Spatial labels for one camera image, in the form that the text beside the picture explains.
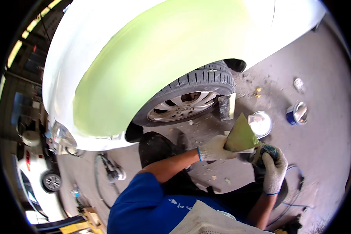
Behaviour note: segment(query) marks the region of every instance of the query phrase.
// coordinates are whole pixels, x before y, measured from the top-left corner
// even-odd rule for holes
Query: black pants
[[[143,135],[139,142],[139,156],[142,168],[165,158],[169,158],[183,153],[180,147],[173,144],[170,140],[159,133],[148,132]],[[225,207],[235,218],[245,220],[250,210],[256,204],[263,193],[264,174],[255,167],[255,182],[249,183],[237,190],[214,194],[200,190],[191,180],[186,170],[178,172],[170,180],[162,184],[166,194],[197,195],[212,197],[216,202]],[[287,195],[287,184],[284,180],[281,191],[278,194],[276,208]]]

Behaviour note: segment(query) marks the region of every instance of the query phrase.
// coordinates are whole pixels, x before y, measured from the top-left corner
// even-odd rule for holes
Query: blue sleeve
[[[110,209],[108,233],[138,231],[148,223],[146,216],[163,198],[164,192],[153,174],[137,174]]]

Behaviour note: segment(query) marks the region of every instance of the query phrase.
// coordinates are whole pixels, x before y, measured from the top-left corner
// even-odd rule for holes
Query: blue shirt
[[[137,174],[110,210],[108,234],[169,233],[196,200],[215,210],[228,212],[210,197],[167,195],[153,174]]]

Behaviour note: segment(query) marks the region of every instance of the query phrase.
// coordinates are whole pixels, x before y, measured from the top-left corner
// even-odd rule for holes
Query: blue can
[[[308,121],[308,111],[304,113],[304,115],[297,120],[294,116],[294,113],[297,112],[300,108],[306,106],[304,102],[298,102],[295,105],[290,106],[286,111],[286,119],[291,125],[303,125]]]

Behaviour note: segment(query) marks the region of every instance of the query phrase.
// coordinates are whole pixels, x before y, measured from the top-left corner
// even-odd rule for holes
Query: wheel rim
[[[213,91],[192,92],[164,101],[148,112],[154,122],[184,119],[207,110],[217,102],[219,94]]]
[[[59,178],[57,178],[56,176],[52,175],[46,179],[46,183],[47,183],[48,188],[55,190],[55,189],[60,188],[61,180]]]

